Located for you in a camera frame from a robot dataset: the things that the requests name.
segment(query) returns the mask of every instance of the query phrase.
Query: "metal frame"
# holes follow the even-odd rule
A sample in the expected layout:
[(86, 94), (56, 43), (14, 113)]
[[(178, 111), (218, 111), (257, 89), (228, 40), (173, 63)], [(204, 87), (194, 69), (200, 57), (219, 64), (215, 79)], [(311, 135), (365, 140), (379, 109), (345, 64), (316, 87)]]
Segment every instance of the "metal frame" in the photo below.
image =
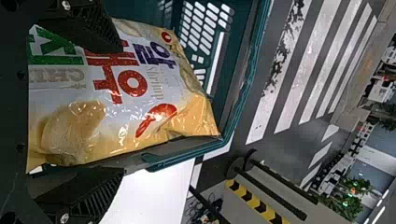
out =
[(0, 2), (0, 217), (16, 217), (22, 223), (50, 224), (50, 219), (30, 197), (26, 180), (28, 145), (28, 78), (26, 37), (29, 29), (44, 14), (51, 0), (2, 0)]

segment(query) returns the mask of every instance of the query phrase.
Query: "yellow snack bag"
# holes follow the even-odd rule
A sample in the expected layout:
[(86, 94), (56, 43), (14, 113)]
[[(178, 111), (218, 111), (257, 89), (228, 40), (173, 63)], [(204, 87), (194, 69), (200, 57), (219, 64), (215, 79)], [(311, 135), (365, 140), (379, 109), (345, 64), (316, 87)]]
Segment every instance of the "yellow snack bag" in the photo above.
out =
[(28, 171), (219, 136), (209, 101), (172, 31), (113, 20), (123, 53), (95, 54), (30, 30)]

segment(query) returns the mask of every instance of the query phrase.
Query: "green plant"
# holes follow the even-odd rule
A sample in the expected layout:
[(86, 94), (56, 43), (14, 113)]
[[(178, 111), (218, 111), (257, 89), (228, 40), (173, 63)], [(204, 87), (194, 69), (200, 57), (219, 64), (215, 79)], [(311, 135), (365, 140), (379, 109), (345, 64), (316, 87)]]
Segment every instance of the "green plant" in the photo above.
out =
[(396, 104), (381, 104), (380, 108), (387, 112), (390, 116), (396, 117)]
[(374, 189), (374, 187), (370, 183), (370, 180), (366, 180), (363, 178), (357, 179), (355, 177), (345, 177), (341, 180), (340, 184), (346, 189), (346, 194), (367, 195), (371, 190)]
[(393, 132), (396, 130), (396, 120), (395, 119), (380, 119), (378, 124), (385, 130)]
[(353, 221), (363, 210), (361, 199), (344, 194), (342, 197), (329, 197), (320, 196), (319, 201), (332, 209), (335, 213), (345, 218), (348, 221)]

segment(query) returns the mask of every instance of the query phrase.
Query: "floor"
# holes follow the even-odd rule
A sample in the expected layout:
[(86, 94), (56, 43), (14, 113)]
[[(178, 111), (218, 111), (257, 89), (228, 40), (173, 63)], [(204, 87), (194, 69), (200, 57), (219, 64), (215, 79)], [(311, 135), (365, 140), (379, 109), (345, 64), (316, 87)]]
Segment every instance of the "floor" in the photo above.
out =
[(308, 186), (354, 134), (330, 125), (330, 119), (384, 3), (274, 1), (263, 60), (233, 141), (217, 155), (227, 153), (196, 160), (191, 184), (199, 191), (217, 185), (235, 157), (256, 148), (272, 169)]

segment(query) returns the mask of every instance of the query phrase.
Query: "basket mesh side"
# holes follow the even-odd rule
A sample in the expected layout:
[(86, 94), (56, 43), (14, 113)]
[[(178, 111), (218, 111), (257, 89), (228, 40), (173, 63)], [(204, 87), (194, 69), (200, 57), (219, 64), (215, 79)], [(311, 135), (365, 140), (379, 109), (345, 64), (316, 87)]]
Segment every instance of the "basket mesh side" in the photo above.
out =
[(178, 36), (194, 74), (210, 94), (219, 63), (227, 48), (224, 35), (232, 30), (234, 10), (219, 2), (184, 1)]

